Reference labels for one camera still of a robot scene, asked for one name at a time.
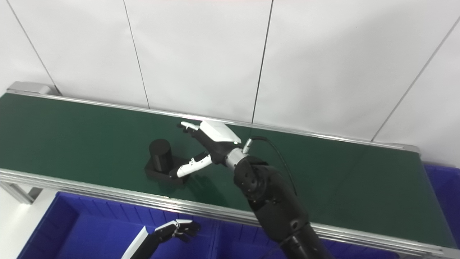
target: white fingertip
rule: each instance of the white fingertip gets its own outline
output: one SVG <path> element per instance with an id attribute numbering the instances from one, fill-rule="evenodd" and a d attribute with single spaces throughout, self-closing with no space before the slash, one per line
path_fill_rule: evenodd
<path id="1" fill-rule="evenodd" d="M 200 126 L 195 125 L 195 124 L 190 123 L 190 122 L 186 122 L 186 121 L 182 121 L 182 122 L 180 122 L 180 124 L 182 126 L 184 126 L 186 129 L 191 128 L 191 129 L 194 129 L 194 130 L 198 130 L 200 128 Z"/>

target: wall seam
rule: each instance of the wall seam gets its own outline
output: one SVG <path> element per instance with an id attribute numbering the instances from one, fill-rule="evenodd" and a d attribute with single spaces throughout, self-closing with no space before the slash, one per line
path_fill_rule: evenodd
<path id="1" fill-rule="evenodd" d="M 142 86 L 144 87 L 145 99 L 147 100 L 147 106 L 150 109 L 149 97 L 147 95 L 147 89 L 145 88 L 144 76 L 142 75 L 141 63 L 139 62 L 138 50 L 136 49 L 136 43 L 134 42 L 134 34 L 132 33 L 131 22 L 129 21 L 128 9 L 126 8 L 125 0 L 123 0 L 123 5 L 125 6 L 126 18 L 128 20 L 129 31 L 131 33 L 131 38 L 132 38 L 132 45 L 134 46 L 134 52 L 136 54 L 136 60 L 138 61 L 139 72 L 141 74 L 141 79 L 142 79 Z"/>
<path id="2" fill-rule="evenodd" d="M 379 133 L 381 132 L 381 130 L 383 129 L 383 127 L 385 126 L 385 124 L 388 122 L 388 120 L 390 119 L 390 117 L 394 114 L 394 112 L 396 111 L 396 109 L 399 107 L 399 105 L 402 103 L 402 101 L 404 100 L 404 98 L 407 96 L 407 94 L 409 93 L 409 91 L 412 89 L 412 87 L 414 86 L 414 84 L 417 82 L 417 80 L 420 78 L 421 74 L 425 71 L 425 69 L 428 67 L 428 65 L 430 64 L 430 62 L 433 60 L 434 56 L 437 54 L 437 52 L 439 51 L 439 49 L 443 46 L 444 42 L 447 40 L 447 38 L 449 37 L 449 35 L 452 33 L 452 31 L 455 29 L 455 27 L 457 26 L 457 24 L 459 23 L 460 21 L 460 16 L 457 18 L 457 20 L 454 22 L 454 24 L 452 25 L 452 27 L 450 28 L 450 30 L 447 32 L 447 34 L 444 36 L 444 38 L 441 40 L 441 42 L 439 43 L 439 45 L 436 47 L 436 49 L 434 50 L 433 54 L 431 54 L 431 56 L 429 57 L 429 59 L 427 60 L 427 62 L 423 65 L 422 69 L 420 70 L 420 72 L 417 74 L 417 76 L 415 77 L 415 79 L 412 81 L 412 83 L 409 85 L 409 87 L 407 88 L 407 90 L 404 92 L 404 94 L 401 96 L 401 98 L 399 99 L 399 101 L 396 103 L 396 105 L 394 106 L 394 108 L 392 109 L 392 111 L 390 112 L 390 114 L 388 114 L 388 116 L 386 117 L 386 119 L 383 121 L 382 125 L 379 127 L 379 129 L 377 130 L 377 132 L 374 134 L 374 136 L 372 137 L 371 139 L 371 142 L 374 142 L 375 138 L 379 135 Z"/>
<path id="3" fill-rule="evenodd" d="M 51 80 L 51 82 L 52 82 L 54 88 L 56 89 L 56 91 L 57 91 L 60 95 L 62 95 L 61 91 L 59 91 L 58 87 L 56 86 L 56 83 L 54 82 L 53 78 L 51 77 L 50 72 L 49 72 L 48 69 L 46 68 L 45 63 L 43 62 L 43 60 L 41 59 L 40 55 L 38 54 L 37 49 L 35 48 L 35 46 L 33 45 L 32 41 L 31 41 L 31 39 L 29 38 L 29 35 L 27 34 L 27 32 L 26 32 L 24 26 L 22 25 L 21 21 L 19 21 L 19 18 L 17 17 L 17 14 L 16 14 L 16 12 L 14 11 L 13 6 L 11 6 L 11 3 L 9 2 L 9 0 L 5 0 L 5 1 L 6 1 L 6 3 L 8 4 L 8 6 L 10 7 L 10 10 L 11 10 L 11 12 L 13 13 L 14 17 L 16 18 L 17 23 L 19 24 L 19 26 L 20 26 L 21 29 L 23 30 L 24 34 L 26 35 L 27 40 L 29 41 L 29 43 L 30 43 L 30 45 L 32 46 L 32 48 L 33 48 L 35 54 L 36 54 L 37 57 L 38 57 L 38 60 L 40 61 L 40 63 L 41 63 L 41 65 L 43 66 L 43 68 L 45 69 L 47 75 L 49 76 L 49 78 L 50 78 L 50 80 Z"/>
<path id="4" fill-rule="evenodd" d="M 252 119 L 251 119 L 251 123 L 254 123 L 254 116 L 255 116 L 255 113 L 256 113 L 257 97 L 259 95 L 260 78 L 262 77 L 262 68 L 264 66 L 265 50 L 267 48 L 268 31 L 270 29 L 271 12 L 273 10 L 273 1 L 274 0 L 271 0 L 270 13 L 268 15 L 267 32 L 265 34 L 264 50 L 262 52 L 262 61 L 260 63 L 259 79 L 257 81 L 257 90 L 256 90 L 256 97 L 255 97 L 255 100 L 254 100 L 254 109 L 253 109 L 253 116 L 252 116 Z"/>

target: silver metal connector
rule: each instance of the silver metal connector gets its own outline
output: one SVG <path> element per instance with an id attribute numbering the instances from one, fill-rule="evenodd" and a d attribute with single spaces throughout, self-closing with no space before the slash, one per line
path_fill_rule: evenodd
<path id="1" fill-rule="evenodd" d="M 244 144 L 244 147 L 243 147 L 243 154 L 247 154 L 249 152 L 249 149 L 251 148 L 251 145 L 253 143 L 253 140 L 252 139 L 247 139 L 246 141 L 246 144 Z"/>

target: black cable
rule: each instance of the black cable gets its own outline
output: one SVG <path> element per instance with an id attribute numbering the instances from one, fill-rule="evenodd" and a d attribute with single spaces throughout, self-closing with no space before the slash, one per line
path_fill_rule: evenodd
<path id="1" fill-rule="evenodd" d="M 284 160 L 283 155 L 281 155 L 281 152 L 278 150 L 278 148 L 275 146 L 275 144 L 273 144 L 273 142 L 271 142 L 271 141 L 270 141 L 269 139 L 267 139 L 266 137 L 262 137 L 262 136 L 252 136 L 252 137 L 250 137 L 250 139 L 252 139 L 252 140 L 262 140 L 262 141 L 265 141 L 265 142 L 269 143 L 270 146 L 276 151 L 276 153 L 278 154 L 278 157 L 281 159 L 281 162 L 283 163 L 284 168 L 286 169 L 286 172 L 287 172 L 288 175 L 289 175 L 289 179 L 291 180 L 292 189 L 294 190 L 294 194 L 295 194 L 295 196 L 297 196 L 297 190 L 296 190 L 296 188 L 295 188 L 294 179 L 293 179 L 293 177 L 292 177 L 291 170 L 289 169 L 289 166 L 288 166 L 288 164 L 286 163 L 286 161 Z"/>
<path id="2" fill-rule="evenodd" d="M 261 257 L 259 257 L 259 259 L 264 259 L 266 258 L 267 256 L 271 255 L 272 253 L 278 251 L 278 249 L 281 248 L 282 245 L 284 245 L 285 243 L 287 243 L 289 241 L 289 239 L 291 239 L 294 235 L 296 235 L 299 231 L 295 231 L 294 233 L 292 233 L 290 236 L 286 237 L 283 241 L 279 242 L 277 245 L 275 245 L 274 247 L 272 247 L 270 250 L 268 250 L 267 252 L 265 252 Z"/>

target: floor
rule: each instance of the floor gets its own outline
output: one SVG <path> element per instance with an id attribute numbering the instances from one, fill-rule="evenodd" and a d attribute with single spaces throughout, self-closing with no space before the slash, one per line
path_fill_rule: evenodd
<path id="1" fill-rule="evenodd" d="M 26 205 L 20 204 L 0 188 L 0 251 L 2 259 L 14 259 L 19 255 L 55 194 L 56 191 L 43 190 L 32 205 Z"/>

